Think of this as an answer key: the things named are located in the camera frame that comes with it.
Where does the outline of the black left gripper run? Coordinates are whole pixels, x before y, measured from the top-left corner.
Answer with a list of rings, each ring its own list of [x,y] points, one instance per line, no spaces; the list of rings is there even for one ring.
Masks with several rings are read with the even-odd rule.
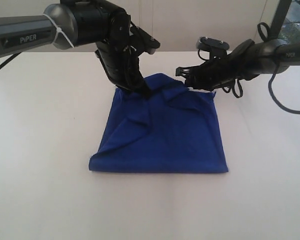
[[[131,50],[131,16],[118,8],[109,14],[105,38],[97,41],[95,51],[109,81],[118,88],[148,99],[152,90],[139,71],[139,59]]]

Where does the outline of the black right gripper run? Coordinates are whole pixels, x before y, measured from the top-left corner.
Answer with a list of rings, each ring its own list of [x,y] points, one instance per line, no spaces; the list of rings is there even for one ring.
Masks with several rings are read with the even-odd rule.
[[[175,76],[185,78],[185,86],[194,90],[213,91],[226,87],[241,74],[245,55],[254,44],[253,40],[248,39],[221,58],[210,59],[198,66],[179,66]]]

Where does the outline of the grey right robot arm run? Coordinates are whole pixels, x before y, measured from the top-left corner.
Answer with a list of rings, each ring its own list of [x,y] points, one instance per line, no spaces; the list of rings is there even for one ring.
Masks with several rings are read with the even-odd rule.
[[[188,87],[213,91],[230,87],[236,80],[250,81],[263,74],[280,74],[290,66],[300,66],[300,43],[286,44],[282,39],[255,43],[248,39],[231,53],[212,57],[200,65],[178,67]]]

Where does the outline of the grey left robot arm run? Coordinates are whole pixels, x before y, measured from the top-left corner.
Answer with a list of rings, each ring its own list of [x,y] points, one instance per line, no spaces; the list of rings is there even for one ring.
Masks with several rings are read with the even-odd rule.
[[[62,0],[41,15],[0,17],[0,58],[6,63],[41,46],[68,50],[89,44],[96,45],[95,55],[112,84],[151,96],[139,57],[154,54],[160,43],[137,27],[124,8],[107,0]]]

